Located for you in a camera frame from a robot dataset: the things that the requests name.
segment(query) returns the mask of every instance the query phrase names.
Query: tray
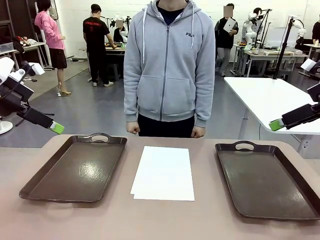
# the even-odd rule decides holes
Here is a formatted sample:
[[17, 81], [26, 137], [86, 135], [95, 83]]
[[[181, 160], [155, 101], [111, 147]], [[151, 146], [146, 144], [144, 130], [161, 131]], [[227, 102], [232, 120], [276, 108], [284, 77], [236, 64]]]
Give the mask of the tray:
[[[237, 149], [249, 144], [253, 150]], [[320, 199], [282, 151], [250, 141], [216, 144], [236, 210], [244, 217], [320, 220]]]
[[[108, 140], [92, 140], [104, 136]], [[103, 198], [127, 143], [105, 133], [70, 137], [22, 188], [28, 200], [95, 203]]]

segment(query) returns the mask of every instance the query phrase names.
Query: brick wall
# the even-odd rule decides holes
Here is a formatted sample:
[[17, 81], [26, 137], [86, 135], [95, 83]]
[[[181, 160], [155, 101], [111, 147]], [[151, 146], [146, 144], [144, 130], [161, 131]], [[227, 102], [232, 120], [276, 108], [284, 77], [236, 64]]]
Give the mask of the brick wall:
[[[90, 16], [91, 4], [99, 4], [102, 8], [102, 15], [113, 18], [116, 14], [120, 16], [133, 17], [138, 13], [149, 0], [55, 0], [59, 23], [62, 34], [66, 36], [66, 53], [68, 56], [86, 57], [85, 52], [80, 51], [86, 47], [83, 39], [82, 23]], [[254, 8], [273, 9], [269, 15], [268, 22], [271, 26], [284, 27], [288, 20], [288, 15], [297, 15], [304, 19], [307, 30], [307, 38], [311, 38], [314, 23], [319, 19], [319, 0], [266, 0], [259, 2], [256, 0], [196, 0], [196, 4], [210, 15], [214, 22], [223, 17], [223, 6], [232, 2], [235, 4], [234, 18], [238, 21], [240, 31], [235, 41], [241, 37], [242, 25], [248, 17], [248, 13]]]

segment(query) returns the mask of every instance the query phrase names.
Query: hand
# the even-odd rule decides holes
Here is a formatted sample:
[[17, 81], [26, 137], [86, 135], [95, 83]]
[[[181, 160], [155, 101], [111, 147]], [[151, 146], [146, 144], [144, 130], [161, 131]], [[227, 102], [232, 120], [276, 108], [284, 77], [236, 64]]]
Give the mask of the hand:
[[237, 30], [234, 30], [234, 29], [231, 32], [229, 32], [230, 37], [236, 34], [237, 34]]
[[134, 135], [136, 135], [137, 133], [140, 133], [140, 128], [139, 128], [138, 122], [137, 121], [127, 122], [126, 123], [126, 131], [128, 133], [131, 133]]
[[199, 139], [202, 138], [204, 135], [206, 135], [205, 127], [194, 126], [191, 134], [192, 139]]

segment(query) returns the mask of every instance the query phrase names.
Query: gray pants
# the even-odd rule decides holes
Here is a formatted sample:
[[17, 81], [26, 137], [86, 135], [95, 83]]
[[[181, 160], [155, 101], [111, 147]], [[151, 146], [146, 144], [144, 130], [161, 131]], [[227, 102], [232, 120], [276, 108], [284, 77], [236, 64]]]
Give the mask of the gray pants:
[[218, 47], [217, 52], [218, 55], [215, 61], [215, 69], [221, 74], [225, 74], [230, 60], [231, 49]]

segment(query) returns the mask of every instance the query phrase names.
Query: black hair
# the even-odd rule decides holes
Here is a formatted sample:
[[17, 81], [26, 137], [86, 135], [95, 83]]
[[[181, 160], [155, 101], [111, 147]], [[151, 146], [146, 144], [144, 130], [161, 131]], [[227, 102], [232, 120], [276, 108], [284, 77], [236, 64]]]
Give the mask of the black hair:
[[51, 0], [36, 0], [36, 5], [39, 13], [42, 11], [46, 12], [51, 7]]
[[260, 7], [257, 7], [255, 10], [253, 10], [253, 13], [256, 14], [257, 16], [259, 13], [262, 12], [262, 9]]
[[91, 5], [91, 12], [93, 14], [97, 14], [98, 12], [102, 12], [101, 7], [98, 4], [92, 4]]
[[233, 9], [235, 9], [235, 5], [233, 3], [228, 3], [226, 6], [227, 7], [233, 7]]

